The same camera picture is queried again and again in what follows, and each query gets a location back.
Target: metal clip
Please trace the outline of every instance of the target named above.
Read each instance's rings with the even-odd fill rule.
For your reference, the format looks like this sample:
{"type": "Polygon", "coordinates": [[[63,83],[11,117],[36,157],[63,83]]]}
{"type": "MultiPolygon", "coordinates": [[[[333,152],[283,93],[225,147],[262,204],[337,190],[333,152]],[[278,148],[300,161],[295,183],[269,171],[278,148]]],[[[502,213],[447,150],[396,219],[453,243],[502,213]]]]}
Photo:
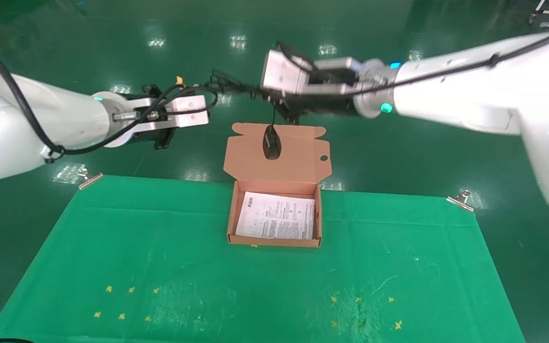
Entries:
{"type": "Polygon", "coordinates": [[[81,185],[78,186],[80,191],[82,191],[82,189],[85,189],[89,185],[92,185],[98,179],[103,177],[103,173],[98,173],[97,175],[91,176],[88,170],[85,168],[80,169],[80,171],[78,172],[78,175],[86,180],[85,182],[83,182],[81,185]]]}
{"type": "Polygon", "coordinates": [[[461,191],[458,197],[456,198],[448,197],[446,198],[446,200],[448,202],[451,202],[459,206],[462,209],[473,212],[473,208],[467,204],[467,199],[469,198],[470,195],[471,195],[470,191],[467,191],[467,189],[464,189],[463,191],[461,191]]]}

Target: white robotic arm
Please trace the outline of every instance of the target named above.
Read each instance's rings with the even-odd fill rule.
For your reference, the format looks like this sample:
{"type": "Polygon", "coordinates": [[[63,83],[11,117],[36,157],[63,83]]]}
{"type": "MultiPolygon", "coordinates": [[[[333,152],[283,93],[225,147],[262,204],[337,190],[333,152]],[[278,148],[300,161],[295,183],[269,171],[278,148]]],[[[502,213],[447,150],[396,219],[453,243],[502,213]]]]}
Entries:
{"type": "Polygon", "coordinates": [[[497,41],[420,61],[385,65],[378,59],[307,61],[271,50],[262,87],[287,99],[294,113],[343,107],[372,119],[393,108],[399,115],[491,134],[520,135],[538,184],[549,204],[549,44],[492,67],[473,68],[384,91],[359,91],[503,56],[549,37],[549,32],[497,41]],[[320,74],[313,72],[317,68],[320,74]],[[323,82],[324,72],[337,82],[323,82]],[[324,99],[339,99],[332,106],[324,99]]]}
{"type": "MultiPolygon", "coordinates": [[[[66,149],[84,148],[111,137],[137,119],[140,109],[150,106],[159,95],[157,88],[150,86],[151,94],[148,95],[130,96],[101,91],[89,96],[22,76],[13,77],[44,132],[54,143],[66,149]]],[[[203,95],[176,98],[106,146],[121,146],[152,135],[148,139],[155,141],[155,148],[166,148],[175,128],[209,123],[207,110],[179,115],[174,113],[204,107],[203,95]]],[[[0,76],[0,179],[43,165],[50,153],[0,76]]]]}

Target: box flap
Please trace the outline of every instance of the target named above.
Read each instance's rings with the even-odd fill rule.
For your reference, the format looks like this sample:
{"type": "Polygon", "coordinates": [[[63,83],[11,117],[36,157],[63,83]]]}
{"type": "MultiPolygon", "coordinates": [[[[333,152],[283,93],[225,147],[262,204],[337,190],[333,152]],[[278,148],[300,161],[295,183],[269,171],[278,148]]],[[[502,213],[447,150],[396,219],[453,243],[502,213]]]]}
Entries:
{"type": "Polygon", "coordinates": [[[235,123],[226,146],[224,170],[237,180],[317,183],[332,173],[329,143],[316,139],[322,126],[275,125],[281,139],[281,156],[269,160],[262,141],[268,124],[235,123]]]}

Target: green mat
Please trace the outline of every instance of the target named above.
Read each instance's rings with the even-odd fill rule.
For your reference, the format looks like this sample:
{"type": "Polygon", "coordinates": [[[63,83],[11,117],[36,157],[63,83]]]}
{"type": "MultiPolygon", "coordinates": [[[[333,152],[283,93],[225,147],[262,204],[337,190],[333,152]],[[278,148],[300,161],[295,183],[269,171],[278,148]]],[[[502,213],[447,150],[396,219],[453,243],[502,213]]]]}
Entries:
{"type": "Polygon", "coordinates": [[[36,343],[523,342],[472,213],[323,191],[322,247],[229,245],[231,184],[105,176],[0,314],[36,343]]]}

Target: open cardboard box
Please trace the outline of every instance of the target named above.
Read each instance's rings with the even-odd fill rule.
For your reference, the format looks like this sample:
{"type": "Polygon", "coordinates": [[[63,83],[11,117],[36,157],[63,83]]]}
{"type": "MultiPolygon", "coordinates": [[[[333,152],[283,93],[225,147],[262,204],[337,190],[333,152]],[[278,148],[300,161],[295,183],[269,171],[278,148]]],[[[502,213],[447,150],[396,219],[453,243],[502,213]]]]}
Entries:
{"type": "Polygon", "coordinates": [[[322,237],[321,190],[318,182],[332,173],[329,143],[316,139],[325,134],[319,126],[275,125],[281,139],[281,156],[269,160],[262,141],[267,124],[235,123],[226,146],[224,170],[234,182],[233,200],[228,220],[227,238],[233,244],[281,245],[284,247],[319,247],[322,237]],[[256,192],[315,200],[312,239],[268,239],[236,235],[244,193],[256,192]]]}

